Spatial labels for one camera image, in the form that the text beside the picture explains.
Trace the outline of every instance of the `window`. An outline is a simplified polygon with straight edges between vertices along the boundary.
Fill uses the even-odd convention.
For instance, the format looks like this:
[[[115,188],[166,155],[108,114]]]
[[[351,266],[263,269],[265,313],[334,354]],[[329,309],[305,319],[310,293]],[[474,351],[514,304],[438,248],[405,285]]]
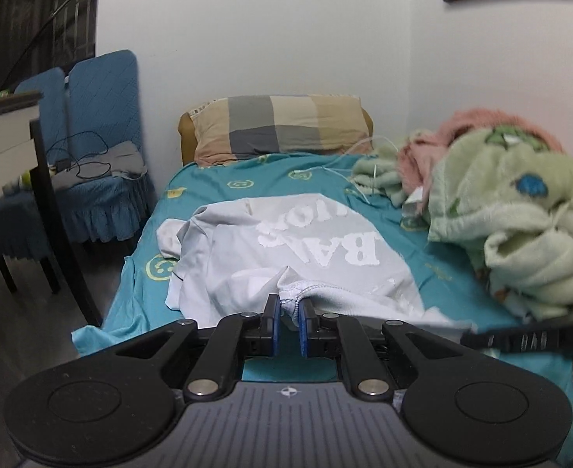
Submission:
[[[95,56],[97,0],[0,0],[0,90]]]

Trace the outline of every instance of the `chair backrest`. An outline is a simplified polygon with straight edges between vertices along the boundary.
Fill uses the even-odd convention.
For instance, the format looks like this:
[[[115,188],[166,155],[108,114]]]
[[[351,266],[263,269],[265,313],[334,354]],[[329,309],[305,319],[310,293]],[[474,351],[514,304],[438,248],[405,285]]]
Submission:
[[[141,149],[137,59],[131,51],[76,64],[69,95],[70,150],[77,160],[124,141]]]
[[[33,90],[43,95],[39,100],[39,122],[48,163],[68,158],[66,75],[58,67],[51,68],[22,81],[16,93]]]

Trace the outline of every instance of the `checkered pillowcase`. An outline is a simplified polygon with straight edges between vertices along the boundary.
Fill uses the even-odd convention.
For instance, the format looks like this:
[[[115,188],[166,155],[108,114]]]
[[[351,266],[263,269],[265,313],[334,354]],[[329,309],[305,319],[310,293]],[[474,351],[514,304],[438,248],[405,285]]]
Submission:
[[[194,122],[201,167],[271,152],[339,154],[369,136],[354,96],[234,96],[204,104]],[[369,142],[351,152],[370,152]]]

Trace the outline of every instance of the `wall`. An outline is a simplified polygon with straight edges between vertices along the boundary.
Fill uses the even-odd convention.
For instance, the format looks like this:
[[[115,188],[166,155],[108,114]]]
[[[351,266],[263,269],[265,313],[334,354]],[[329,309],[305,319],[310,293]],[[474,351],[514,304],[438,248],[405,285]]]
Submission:
[[[161,192],[181,114],[212,98],[350,93],[378,133],[406,130],[409,0],[98,0],[96,52],[139,61],[144,143]]]
[[[409,129],[518,112],[573,150],[573,0],[411,0]]]

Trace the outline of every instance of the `bed sheet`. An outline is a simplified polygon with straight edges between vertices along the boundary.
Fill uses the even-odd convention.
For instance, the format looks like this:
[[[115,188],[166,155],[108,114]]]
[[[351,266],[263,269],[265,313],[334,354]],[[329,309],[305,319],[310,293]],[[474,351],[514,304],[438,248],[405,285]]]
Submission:
[[[345,178],[357,156],[307,153],[270,154],[228,166],[200,168],[189,164],[170,181],[148,220],[135,252],[126,257],[120,287],[101,329],[86,326],[72,334],[84,356],[170,323],[181,314],[165,305],[169,274],[175,261],[158,252],[156,229],[166,218],[189,219],[201,205],[245,197],[322,193],[361,213],[410,266],[426,308],[438,306],[456,320],[473,321],[480,329],[517,321],[489,297],[474,278],[465,252],[455,246],[429,243],[426,231],[401,228],[401,212],[381,196],[368,204]],[[333,362],[299,357],[297,333],[281,330],[279,355],[246,362],[244,378],[256,381],[328,381],[336,377]],[[501,359],[541,374],[557,384],[573,404],[573,367],[554,355],[513,355]],[[573,461],[573,428],[559,461]]]

